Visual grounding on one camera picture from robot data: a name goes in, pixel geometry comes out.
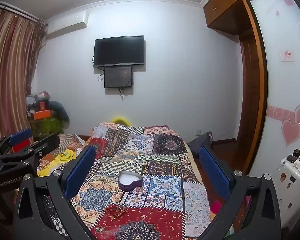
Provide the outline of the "purple heart-shaped tin box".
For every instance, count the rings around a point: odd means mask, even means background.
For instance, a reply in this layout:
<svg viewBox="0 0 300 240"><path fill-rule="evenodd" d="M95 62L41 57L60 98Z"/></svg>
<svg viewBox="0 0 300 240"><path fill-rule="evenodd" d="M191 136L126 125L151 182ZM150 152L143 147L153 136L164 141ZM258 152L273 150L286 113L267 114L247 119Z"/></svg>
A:
<svg viewBox="0 0 300 240"><path fill-rule="evenodd" d="M132 191L143 185L143 177L137 172L121 171L118 176L118 187L122 191Z"/></svg>

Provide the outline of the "red box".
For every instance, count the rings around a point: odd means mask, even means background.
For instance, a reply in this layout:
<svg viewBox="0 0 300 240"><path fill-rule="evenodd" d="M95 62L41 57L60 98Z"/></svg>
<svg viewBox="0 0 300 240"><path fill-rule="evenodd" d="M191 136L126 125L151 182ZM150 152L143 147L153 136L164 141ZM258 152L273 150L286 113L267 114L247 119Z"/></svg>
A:
<svg viewBox="0 0 300 240"><path fill-rule="evenodd" d="M13 153L17 153L17 152L23 150L24 148L26 148L27 146L30 146L30 144L31 144L31 141L29 138L27 138L24 141L20 142L19 144L13 146L12 151L13 151Z"/></svg>

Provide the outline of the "green storage basket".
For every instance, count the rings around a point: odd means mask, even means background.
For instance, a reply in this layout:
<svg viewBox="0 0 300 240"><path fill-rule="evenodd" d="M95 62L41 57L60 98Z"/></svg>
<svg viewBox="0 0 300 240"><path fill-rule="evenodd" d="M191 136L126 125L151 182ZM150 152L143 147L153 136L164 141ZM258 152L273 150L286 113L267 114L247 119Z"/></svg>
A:
<svg viewBox="0 0 300 240"><path fill-rule="evenodd" d="M44 138L50 134L60 134L63 132L63 123L53 116L49 118L30 121L32 135L35 138Z"/></svg>

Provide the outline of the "yellow cloth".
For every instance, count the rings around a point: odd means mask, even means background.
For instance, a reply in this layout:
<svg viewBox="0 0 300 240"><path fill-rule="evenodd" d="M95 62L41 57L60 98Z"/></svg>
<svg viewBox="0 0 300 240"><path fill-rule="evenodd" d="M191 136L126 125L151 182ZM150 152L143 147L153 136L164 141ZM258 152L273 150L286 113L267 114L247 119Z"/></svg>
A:
<svg viewBox="0 0 300 240"><path fill-rule="evenodd" d="M71 161L76 159L76 152L67 149L63 153L58 154L53 161L37 171L38 177L47 177L55 170L62 170Z"/></svg>

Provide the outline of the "dark bag on floor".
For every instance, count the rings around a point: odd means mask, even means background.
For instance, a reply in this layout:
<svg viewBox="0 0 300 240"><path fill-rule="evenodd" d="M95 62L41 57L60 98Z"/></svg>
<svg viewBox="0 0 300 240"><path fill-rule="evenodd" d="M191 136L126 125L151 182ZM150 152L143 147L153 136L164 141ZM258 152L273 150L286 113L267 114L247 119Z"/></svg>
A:
<svg viewBox="0 0 300 240"><path fill-rule="evenodd" d="M199 158L199 150L204 146L211 146L213 141L213 135L212 132L206 132L205 134L202 134L198 136L196 139L193 139L192 141L188 142L187 145L193 155L194 158Z"/></svg>

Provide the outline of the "orange box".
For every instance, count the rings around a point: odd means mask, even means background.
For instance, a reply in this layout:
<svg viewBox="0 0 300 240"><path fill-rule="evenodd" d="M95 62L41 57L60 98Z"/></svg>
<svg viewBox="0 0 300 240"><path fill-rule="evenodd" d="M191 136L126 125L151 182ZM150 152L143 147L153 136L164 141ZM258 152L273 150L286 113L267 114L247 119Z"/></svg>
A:
<svg viewBox="0 0 300 240"><path fill-rule="evenodd" d="M38 111L38 112L34 112L31 113L31 118L33 120L40 120L40 119L44 119L44 118L49 118L51 116L51 111L50 110L44 110L44 111Z"/></svg>

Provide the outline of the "white side cabinet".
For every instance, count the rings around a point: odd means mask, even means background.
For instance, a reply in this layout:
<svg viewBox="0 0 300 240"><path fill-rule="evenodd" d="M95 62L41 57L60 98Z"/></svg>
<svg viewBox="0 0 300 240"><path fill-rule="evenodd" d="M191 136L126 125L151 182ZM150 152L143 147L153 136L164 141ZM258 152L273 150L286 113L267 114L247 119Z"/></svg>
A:
<svg viewBox="0 0 300 240"><path fill-rule="evenodd" d="M292 232L300 227L300 159L289 155L281 160L274 176L280 208L281 228Z"/></svg>

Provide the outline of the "colourful patchwork bed cover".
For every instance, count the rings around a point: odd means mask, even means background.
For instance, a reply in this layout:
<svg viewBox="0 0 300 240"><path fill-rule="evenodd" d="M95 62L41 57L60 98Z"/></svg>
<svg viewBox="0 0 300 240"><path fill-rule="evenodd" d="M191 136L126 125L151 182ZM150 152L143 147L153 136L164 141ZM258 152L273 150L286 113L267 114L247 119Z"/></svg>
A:
<svg viewBox="0 0 300 240"><path fill-rule="evenodd" d="M88 144L95 162L71 204L96 239L197 239L211 222L206 188L189 147L168 126L102 122ZM121 171L143 185L118 187Z"/></svg>

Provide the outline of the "yellow round object behind bed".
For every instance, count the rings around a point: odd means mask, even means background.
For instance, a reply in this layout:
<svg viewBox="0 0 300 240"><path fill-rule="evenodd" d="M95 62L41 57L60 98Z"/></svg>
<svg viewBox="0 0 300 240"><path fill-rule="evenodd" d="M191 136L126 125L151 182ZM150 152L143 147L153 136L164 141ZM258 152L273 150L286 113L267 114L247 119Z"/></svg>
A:
<svg viewBox="0 0 300 240"><path fill-rule="evenodd" d="M114 118L112 118L111 123L131 126L131 123L125 117L122 116L115 116Z"/></svg>

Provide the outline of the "striped red curtain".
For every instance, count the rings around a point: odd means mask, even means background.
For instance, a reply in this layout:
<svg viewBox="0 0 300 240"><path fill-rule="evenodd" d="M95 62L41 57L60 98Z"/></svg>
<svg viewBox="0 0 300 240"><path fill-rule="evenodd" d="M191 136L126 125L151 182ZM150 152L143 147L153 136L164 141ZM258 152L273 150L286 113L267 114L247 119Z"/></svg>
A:
<svg viewBox="0 0 300 240"><path fill-rule="evenodd" d="M45 37L44 21L0 9L0 138L30 126L25 99Z"/></svg>

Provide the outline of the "brown wooden wardrobe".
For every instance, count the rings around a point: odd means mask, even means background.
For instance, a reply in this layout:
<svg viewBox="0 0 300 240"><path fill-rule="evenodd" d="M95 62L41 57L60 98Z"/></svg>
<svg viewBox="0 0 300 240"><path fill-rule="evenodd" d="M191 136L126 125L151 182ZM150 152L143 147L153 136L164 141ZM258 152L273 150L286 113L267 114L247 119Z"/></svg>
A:
<svg viewBox="0 0 300 240"><path fill-rule="evenodd" d="M262 35L248 0L202 0L209 28L239 40L242 97L232 165L248 174L261 142L267 108L268 74Z"/></svg>

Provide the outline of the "white sliding wardrobe door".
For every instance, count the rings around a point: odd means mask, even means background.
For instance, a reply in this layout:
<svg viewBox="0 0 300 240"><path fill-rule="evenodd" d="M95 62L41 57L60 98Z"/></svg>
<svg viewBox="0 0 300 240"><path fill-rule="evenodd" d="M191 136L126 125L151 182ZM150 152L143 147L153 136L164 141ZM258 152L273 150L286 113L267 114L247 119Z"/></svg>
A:
<svg viewBox="0 0 300 240"><path fill-rule="evenodd" d="M273 175L300 149L300 8L295 0L247 0L263 38L267 112L250 175Z"/></svg>

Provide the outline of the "white wall air conditioner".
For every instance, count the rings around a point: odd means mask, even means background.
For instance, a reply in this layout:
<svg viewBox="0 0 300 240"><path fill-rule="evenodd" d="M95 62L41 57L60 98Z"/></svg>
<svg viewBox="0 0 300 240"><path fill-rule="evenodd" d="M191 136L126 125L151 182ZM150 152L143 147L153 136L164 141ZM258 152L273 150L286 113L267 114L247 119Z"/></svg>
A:
<svg viewBox="0 0 300 240"><path fill-rule="evenodd" d="M85 29L88 25L89 14L80 11L53 20L48 24L47 38L53 39L71 33L73 31Z"/></svg>

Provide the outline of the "large black wall television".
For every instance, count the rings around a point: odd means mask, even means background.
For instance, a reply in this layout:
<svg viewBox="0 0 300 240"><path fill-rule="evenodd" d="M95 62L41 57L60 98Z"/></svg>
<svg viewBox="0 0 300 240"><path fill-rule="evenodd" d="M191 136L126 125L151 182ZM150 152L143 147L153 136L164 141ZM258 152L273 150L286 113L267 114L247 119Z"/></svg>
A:
<svg viewBox="0 0 300 240"><path fill-rule="evenodd" d="M94 67L112 67L145 64L143 35L96 39Z"/></svg>

